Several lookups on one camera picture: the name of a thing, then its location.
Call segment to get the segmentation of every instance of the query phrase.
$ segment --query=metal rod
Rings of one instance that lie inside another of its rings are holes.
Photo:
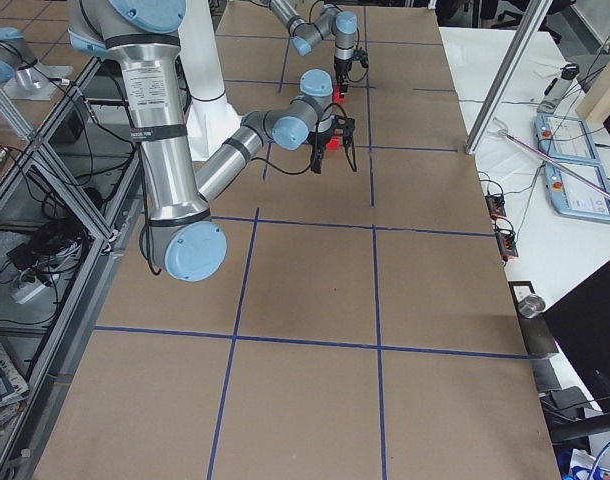
[[[608,200],[610,200],[610,193],[606,192],[605,190],[603,190],[599,185],[596,185],[596,184],[590,182],[585,177],[583,177],[583,176],[579,175],[578,173],[576,173],[574,170],[569,169],[565,165],[562,165],[561,163],[555,161],[549,155],[541,152],[540,150],[537,150],[536,148],[532,147],[531,145],[528,145],[527,143],[523,142],[522,140],[520,140],[520,139],[510,135],[509,133],[502,133],[502,135],[507,137],[509,140],[511,140],[512,142],[516,143],[517,145],[520,145],[521,147],[529,150],[530,152],[535,153],[545,163],[549,163],[550,165],[553,165],[554,167],[558,168],[562,172],[565,172],[566,174],[568,174],[570,177],[574,177],[576,180],[578,180],[582,184],[587,185],[589,188],[591,188],[595,192],[599,193],[603,197],[605,197]]]
[[[25,117],[18,111],[14,102],[7,96],[0,86],[0,112],[5,117],[16,135],[22,140],[30,140],[34,128],[25,120]]]
[[[576,420],[575,422],[552,427],[549,436],[552,442],[564,442],[574,438],[587,437],[610,431],[610,413],[597,417]]]
[[[485,134],[485,130],[494,118],[496,109],[505,93],[505,89],[514,74],[518,63],[527,50],[530,39],[540,28],[552,1],[553,0],[532,0],[529,3],[525,15],[514,34],[514,39],[507,49],[505,58],[503,58],[496,78],[494,78],[494,81],[492,82],[487,98],[485,98],[485,102],[483,102],[481,111],[478,114],[478,117],[476,117],[472,131],[465,144],[465,151],[467,153],[473,154],[478,148],[478,145]]]

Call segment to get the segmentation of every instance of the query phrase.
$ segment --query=blue tape line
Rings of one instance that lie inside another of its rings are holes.
[[[377,347],[375,345],[369,345],[364,343],[331,342],[324,340],[301,340],[297,338],[280,337],[254,337],[251,335],[239,335],[237,339],[247,342],[284,343],[291,345],[308,345],[314,347],[358,348],[363,350],[377,350]]]
[[[376,358],[378,361],[378,410],[381,428],[381,470],[383,480],[387,480],[387,442],[385,426],[385,395],[383,385],[383,352],[382,352],[382,333],[381,333],[381,307],[380,290],[378,285],[378,241],[376,227],[372,225],[372,258],[374,263],[374,313],[376,317]]]
[[[161,330],[159,328],[139,328],[139,327],[118,327],[96,325],[94,330],[102,332],[124,332],[124,333],[150,333],[156,335],[171,335],[174,337],[200,337],[200,338],[219,338],[231,340],[232,336],[225,333],[189,332],[183,330]]]
[[[236,349],[236,336],[238,335],[238,327],[241,322],[241,311],[243,309],[243,302],[245,301],[245,290],[247,288],[247,279],[249,276],[249,268],[252,262],[252,254],[254,251],[254,241],[256,239],[256,227],[258,226],[258,216],[260,209],[256,208],[256,214],[254,216],[254,227],[252,228],[252,235],[249,241],[249,250],[247,251],[247,261],[245,263],[245,273],[243,274],[243,284],[241,285],[241,295],[238,300],[238,309],[236,311],[236,323],[234,324],[234,333],[232,335],[232,344],[229,349],[229,356],[227,358],[227,369],[225,370],[225,380],[223,381],[223,390],[221,391],[221,401],[218,407],[218,416],[216,418],[216,427],[214,429],[214,440],[212,442],[212,451],[209,458],[209,467],[207,469],[207,480],[211,480],[214,473],[214,463],[216,462],[216,451],[218,450],[218,440],[221,433],[221,424],[223,422],[223,414],[225,410],[225,401],[227,400],[227,389],[229,387],[229,379],[232,373],[232,365],[234,363],[234,351]]]
[[[285,56],[283,57],[283,70],[281,71],[281,81],[278,85],[278,93],[281,93],[283,91],[283,84],[285,81],[285,70],[287,69],[287,57],[289,55],[289,44],[290,41],[289,39],[287,39],[287,43],[285,45]]]
[[[44,6],[44,7],[43,7],[43,8],[40,10],[40,12],[38,12],[38,13],[36,14],[36,16],[35,16],[35,17],[32,19],[32,21],[34,21],[34,20],[38,20],[38,17],[40,17],[40,16],[43,14],[43,12],[44,12],[45,10],[47,10],[47,8],[48,8],[48,7],[49,7],[51,4],[52,4],[52,2],[45,2],[45,6]],[[31,24],[32,24],[32,22],[30,22],[30,23],[29,23],[29,25],[26,25],[25,27],[23,27],[23,29],[21,30],[21,32],[25,31],[25,29],[26,29],[27,27],[29,27]]]
[[[245,80],[240,78],[226,78],[223,80],[224,82],[231,83],[259,83],[266,85],[280,85],[281,82],[274,82],[272,80]],[[283,85],[300,85],[300,82],[282,82]],[[353,85],[352,88],[368,88],[366,85]]]
[[[301,225],[306,227],[327,227],[327,228],[356,228],[359,230],[370,230],[371,227],[366,225],[350,225],[343,223],[323,223],[323,222],[297,222],[293,220],[271,220],[271,219],[261,219],[258,221],[259,223],[269,223],[273,225]]]
[[[421,47],[442,47],[442,43],[434,42],[390,42],[386,40],[370,40],[369,43],[385,43],[390,45],[416,45]]]
[[[491,353],[491,352],[469,352],[466,350],[444,350],[440,348],[417,348],[417,347],[397,347],[394,345],[383,345],[380,348],[384,352],[407,352],[407,353],[429,353],[432,355],[452,355],[459,357],[483,357],[498,358],[507,360],[533,360],[536,357],[520,355],[517,353]]]
[[[367,50],[367,11],[363,7],[363,41],[365,42],[365,53],[369,55]],[[370,83],[369,83],[369,70],[365,74],[365,88],[367,95],[367,144],[368,144],[368,155],[369,155],[369,193],[370,193],[370,205],[376,206],[376,186],[374,185],[374,159],[372,158],[372,101],[370,97]]]
[[[485,237],[494,238],[493,233],[481,233],[481,232],[460,232],[457,230],[433,230],[428,228],[413,228],[413,227],[386,227],[386,226],[368,226],[368,225],[351,225],[343,223],[324,223],[324,222],[305,222],[296,220],[273,220],[269,218],[259,218],[257,220],[252,218],[243,217],[229,217],[229,216],[212,216],[214,220],[230,220],[238,222],[257,222],[257,223],[269,223],[274,225],[299,225],[304,227],[326,227],[326,228],[356,228],[359,230],[372,230],[376,229],[379,231],[388,232],[413,232],[413,233],[426,233],[435,235],[460,235],[465,237]]]
[[[241,79],[225,79],[224,82],[231,83],[261,83],[266,85],[280,85],[281,82],[274,82],[272,80],[241,80]],[[283,82],[283,85],[298,85],[296,82]]]
[[[13,20],[15,22],[31,22],[33,20],[40,20],[41,22],[63,22],[63,23],[69,23],[69,20],[62,20],[60,18],[38,18],[38,16],[36,16],[34,18],[0,17],[0,20]]]
[[[492,353],[492,352],[477,352],[466,350],[447,350],[440,348],[422,348],[422,347],[405,347],[397,345],[370,345],[368,343],[351,343],[351,342],[332,342],[325,340],[304,340],[297,338],[280,338],[280,337],[255,337],[252,335],[229,335],[226,333],[207,333],[207,332],[191,332],[184,330],[161,330],[156,328],[140,328],[140,327],[120,327],[120,326],[101,326],[97,325],[94,330],[124,332],[124,333],[146,333],[150,335],[169,335],[173,337],[198,337],[198,338],[215,338],[221,340],[236,340],[245,342],[257,343],[284,343],[290,345],[307,345],[313,347],[335,347],[335,348],[356,348],[361,350],[381,350],[383,352],[403,352],[403,353],[422,353],[429,355],[450,355],[464,357],[483,357],[483,358],[498,358],[508,360],[533,360],[535,357],[529,355],[520,355],[515,353]]]
[[[456,93],[453,88],[413,88],[418,92],[445,92],[445,93]]]
[[[8,2],[5,4],[5,6],[4,6],[3,8],[1,8],[1,9],[0,9],[0,14],[1,14],[1,12],[2,12],[3,10],[5,10],[7,7],[9,7],[9,6],[12,4],[12,2],[13,2],[13,1],[14,1],[14,0],[9,0],[9,1],[8,1]]]
[[[241,34],[241,35],[234,35],[231,33],[217,33],[216,34],[217,37],[223,37],[223,38],[258,38],[258,39],[267,39],[267,40],[284,40],[285,38],[289,38],[287,36],[274,36],[274,35],[245,35],[245,34]],[[330,39],[325,39],[323,40],[324,42],[333,42],[334,40],[330,40]],[[367,46],[368,43],[374,43],[374,44],[378,44],[378,43],[385,43],[385,44],[393,44],[393,45],[416,45],[416,46],[431,46],[431,47],[441,47],[442,44],[441,43],[434,43],[434,42],[389,42],[389,41],[384,41],[384,40],[367,40],[367,39],[363,39],[363,42],[365,43],[365,46]]]
[[[386,147],[384,145],[356,145],[356,148],[369,148],[371,150],[406,150],[418,152],[450,152],[458,153],[456,148],[438,148],[438,147]]]
[[[67,35],[67,30],[65,30],[60,37],[58,37],[58,40],[56,41],[57,43],[55,43],[54,45],[52,45],[51,47],[49,47],[47,49],[47,52],[45,52],[45,55],[43,55],[41,57],[41,61],[44,60],[50,53],[52,53],[52,50],[54,50],[54,47],[56,47],[56,45],[62,45],[62,43],[60,43],[61,38],[63,38],[65,35]]]
[[[212,215],[214,220],[231,220],[234,222],[250,222],[253,223],[255,220],[253,218],[243,218],[243,217],[227,217],[227,216],[218,216]]]
[[[217,33],[214,35],[215,37],[223,37],[223,38],[260,38],[267,40],[285,40],[289,37],[287,35],[283,36],[274,36],[274,35],[233,35],[231,33]]]
[[[369,149],[369,204],[371,207],[376,206],[376,186],[374,185],[374,159],[372,158],[372,150]]]
[[[460,235],[462,237],[485,237],[485,238],[494,238],[495,235],[493,233],[477,233],[477,232],[459,232],[455,230],[429,230],[423,228],[415,228],[414,232],[416,233],[431,233],[433,235]]]

